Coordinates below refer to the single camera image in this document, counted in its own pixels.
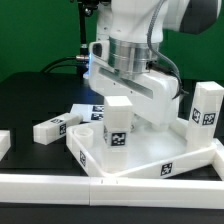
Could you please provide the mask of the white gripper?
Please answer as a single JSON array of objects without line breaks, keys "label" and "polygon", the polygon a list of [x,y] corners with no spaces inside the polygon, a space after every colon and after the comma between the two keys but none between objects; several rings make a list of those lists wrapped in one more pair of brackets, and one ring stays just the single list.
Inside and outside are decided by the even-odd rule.
[{"label": "white gripper", "polygon": [[170,125],[177,119],[177,79],[155,70],[124,79],[101,58],[90,55],[89,84],[102,96],[127,96],[133,113],[154,125]]}]

